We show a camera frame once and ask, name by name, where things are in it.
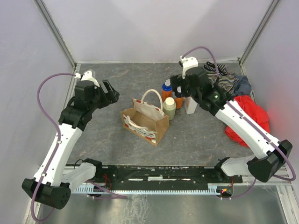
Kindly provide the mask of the white bottle black cap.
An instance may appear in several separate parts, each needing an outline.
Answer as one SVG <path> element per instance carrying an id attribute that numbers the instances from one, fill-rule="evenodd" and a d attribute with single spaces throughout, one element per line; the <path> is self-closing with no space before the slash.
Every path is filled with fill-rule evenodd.
<path id="1" fill-rule="evenodd" d="M 187 114 L 194 114 L 198 103 L 192 97 L 185 98 L 185 111 Z"/>

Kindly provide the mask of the dark blue small bottle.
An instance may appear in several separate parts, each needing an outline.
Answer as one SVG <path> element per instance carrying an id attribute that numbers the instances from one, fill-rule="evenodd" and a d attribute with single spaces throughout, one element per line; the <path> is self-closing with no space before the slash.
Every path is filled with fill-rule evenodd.
<path id="1" fill-rule="evenodd" d="M 183 105 L 184 98 L 182 97 L 181 87 L 177 87 L 177 96 L 175 98 L 176 109 L 180 109 Z"/>

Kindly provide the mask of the striped shirt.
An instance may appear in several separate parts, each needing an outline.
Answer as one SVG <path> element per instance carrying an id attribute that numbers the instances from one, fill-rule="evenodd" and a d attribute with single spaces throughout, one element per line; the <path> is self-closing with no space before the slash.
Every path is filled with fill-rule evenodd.
<path id="1" fill-rule="evenodd" d="M 238 82 L 238 78 L 235 75 L 217 75 L 216 72 L 208 72 L 208 79 L 211 82 L 212 87 L 218 79 L 218 86 L 226 90 L 231 96 L 234 94 L 235 84 Z"/>

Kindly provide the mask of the cream cap bottle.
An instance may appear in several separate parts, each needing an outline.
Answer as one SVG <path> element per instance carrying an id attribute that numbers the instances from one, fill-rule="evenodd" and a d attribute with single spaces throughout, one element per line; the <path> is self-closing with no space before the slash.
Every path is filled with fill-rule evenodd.
<path id="1" fill-rule="evenodd" d="M 174 119 L 176 111 L 176 102 L 174 98 L 168 97 L 163 102 L 163 112 L 168 116 L 169 120 Z"/>

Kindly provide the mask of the canvas tote bag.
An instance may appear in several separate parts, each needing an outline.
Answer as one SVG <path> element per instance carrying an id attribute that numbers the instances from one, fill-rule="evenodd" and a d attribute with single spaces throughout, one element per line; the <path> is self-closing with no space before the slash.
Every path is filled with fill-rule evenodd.
<path id="1" fill-rule="evenodd" d="M 160 106 L 145 101 L 149 93 L 155 93 Z M 132 99 L 133 107 L 121 112 L 123 127 L 154 146 L 157 146 L 169 128 L 169 116 L 163 112 L 163 101 L 158 91 L 147 90 L 141 99 Z"/>

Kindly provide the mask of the blue-grey cloth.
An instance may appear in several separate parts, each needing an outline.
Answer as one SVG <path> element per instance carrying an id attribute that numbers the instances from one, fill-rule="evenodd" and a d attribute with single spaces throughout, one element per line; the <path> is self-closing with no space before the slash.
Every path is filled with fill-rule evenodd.
<path id="1" fill-rule="evenodd" d="M 233 96 L 249 96 L 252 90 L 252 86 L 247 78 L 247 76 L 239 76 L 234 74 L 234 76 L 237 78 L 237 82 L 234 84 L 234 92 Z"/>

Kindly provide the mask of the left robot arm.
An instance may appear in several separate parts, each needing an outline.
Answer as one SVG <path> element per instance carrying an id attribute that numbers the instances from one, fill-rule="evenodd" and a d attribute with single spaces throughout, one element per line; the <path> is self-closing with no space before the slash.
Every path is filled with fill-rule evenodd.
<path id="1" fill-rule="evenodd" d="M 60 210 L 69 201 L 71 192 L 81 184 L 102 177 L 102 163 L 90 158 L 67 175 L 63 175 L 63 171 L 73 147 L 91 121 L 92 113 L 119 99 L 119 92 L 108 80 L 103 80 L 103 84 L 107 91 L 90 80 L 77 82 L 74 96 L 61 112 L 57 123 L 59 132 L 46 158 L 34 177 L 24 179 L 22 183 L 22 189 L 33 201 Z"/>

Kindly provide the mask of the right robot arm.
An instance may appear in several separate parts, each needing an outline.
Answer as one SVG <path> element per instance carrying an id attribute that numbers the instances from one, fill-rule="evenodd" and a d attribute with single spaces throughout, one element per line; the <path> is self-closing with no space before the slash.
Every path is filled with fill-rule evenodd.
<path id="1" fill-rule="evenodd" d="M 290 141 L 280 141 L 261 128 L 218 81 L 210 82 L 202 67 L 172 76 L 170 83 L 174 91 L 180 87 L 182 96 L 191 97 L 203 110 L 224 122 L 253 152 L 252 156 L 221 160 L 220 167 L 227 176 L 252 175 L 268 182 L 287 162 L 292 150 Z"/>

